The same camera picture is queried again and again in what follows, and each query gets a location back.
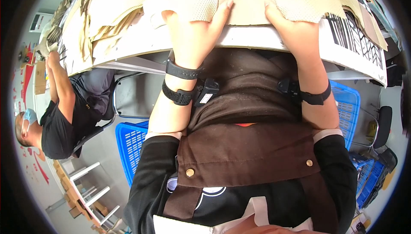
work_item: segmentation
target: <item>black shirt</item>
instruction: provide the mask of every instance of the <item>black shirt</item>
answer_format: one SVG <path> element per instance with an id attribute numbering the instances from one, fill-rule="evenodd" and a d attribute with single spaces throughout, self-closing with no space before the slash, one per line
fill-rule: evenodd
<path id="1" fill-rule="evenodd" d="M 178 145 L 179 140 L 172 136 L 154 136 L 143 143 L 124 209 L 125 220 L 133 233 L 155 233 L 153 215 L 162 215 L 177 177 Z M 345 233 L 356 207 L 357 172 L 348 157 L 344 138 L 327 136 L 314 145 L 314 153 L 337 209 L 339 233 Z M 270 224 L 296 227 L 310 217 L 300 181 L 284 180 L 242 187 L 205 188 L 189 222 L 211 227 L 241 218 L 249 199 L 259 196 L 267 200 Z"/>
<path id="2" fill-rule="evenodd" d="M 40 125 L 43 126 L 42 149 L 48 158 L 69 158 L 77 143 L 91 133 L 98 122 L 92 117 L 82 98 L 76 92 L 75 94 L 72 124 L 60 112 L 59 100 L 57 103 L 50 101 L 49 107 L 40 119 Z"/>

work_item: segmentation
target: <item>hand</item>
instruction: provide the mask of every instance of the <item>hand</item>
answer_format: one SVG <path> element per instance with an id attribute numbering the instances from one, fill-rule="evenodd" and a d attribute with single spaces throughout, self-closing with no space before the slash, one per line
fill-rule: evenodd
<path id="1" fill-rule="evenodd" d="M 214 48 L 230 13 L 233 0 L 222 2 L 211 22 L 183 21 L 176 12 L 162 12 L 170 32 L 176 64 L 187 69 L 197 69 Z"/>
<path id="2" fill-rule="evenodd" d="M 277 29 L 297 62 L 307 57 L 320 57 L 318 23 L 287 20 L 277 6 L 270 2 L 265 2 L 265 16 Z"/>
<path id="3" fill-rule="evenodd" d="M 56 64 L 60 64 L 60 55 L 57 51 L 51 51 L 49 53 L 49 58 L 46 59 L 46 66 L 48 65 L 53 69 Z"/>

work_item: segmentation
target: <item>blue basket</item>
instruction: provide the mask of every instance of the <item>blue basket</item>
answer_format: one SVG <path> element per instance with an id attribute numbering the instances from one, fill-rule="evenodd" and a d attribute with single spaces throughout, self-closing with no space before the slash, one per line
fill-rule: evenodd
<path id="1" fill-rule="evenodd" d="M 116 139 L 121 164 L 129 186 L 133 182 L 140 150 L 148 132 L 148 121 L 142 123 L 119 123 L 116 126 Z"/>
<path id="2" fill-rule="evenodd" d="M 367 182 L 365 183 L 360 195 L 357 197 L 358 209 L 361 209 L 366 202 L 371 191 L 374 189 L 380 175 L 383 173 L 384 165 L 378 161 L 375 161 L 371 173 L 368 176 Z"/>
<path id="3" fill-rule="evenodd" d="M 345 139 L 345 147 L 349 150 L 356 131 L 358 114 L 360 111 L 360 94 L 357 90 L 330 81 L 331 90 L 338 102 L 340 129 Z"/>
<path id="4" fill-rule="evenodd" d="M 350 153 L 350 159 L 357 170 L 361 168 L 360 177 L 357 181 L 356 195 L 358 195 L 363 189 L 364 184 L 371 173 L 372 166 L 374 165 L 374 159 L 367 159 L 364 156 L 355 153 Z"/>

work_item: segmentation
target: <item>man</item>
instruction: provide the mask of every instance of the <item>man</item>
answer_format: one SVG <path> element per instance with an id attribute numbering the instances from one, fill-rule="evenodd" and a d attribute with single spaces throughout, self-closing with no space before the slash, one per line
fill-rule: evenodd
<path id="1" fill-rule="evenodd" d="M 40 123 L 32 109 L 19 113 L 15 120 L 16 138 L 22 146 L 42 149 L 51 159 L 65 159 L 105 114 L 114 71 L 96 68 L 68 77 L 56 51 L 50 52 L 46 68 L 49 107 Z"/>
<path id="2" fill-rule="evenodd" d="M 292 55 L 213 49 L 232 4 L 223 2 L 211 22 L 162 12 L 174 64 L 184 69 L 178 75 L 168 62 L 174 71 L 150 117 L 126 223 L 136 234 L 345 233 L 356 169 L 319 55 L 319 25 L 288 21 L 268 3 L 265 15 Z M 199 78 L 220 88 L 192 110 L 182 97 L 201 64 Z M 277 90 L 285 78 L 298 78 L 302 102 Z"/>

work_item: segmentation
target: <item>apron snap button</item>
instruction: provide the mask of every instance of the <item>apron snap button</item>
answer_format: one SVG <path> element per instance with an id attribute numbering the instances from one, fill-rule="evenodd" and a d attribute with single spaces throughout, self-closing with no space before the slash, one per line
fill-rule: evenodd
<path id="1" fill-rule="evenodd" d="M 194 175 L 194 170 L 193 170 L 193 169 L 188 169 L 188 170 L 186 170 L 185 174 L 186 174 L 188 177 L 191 177 L 191 176 Z"/>

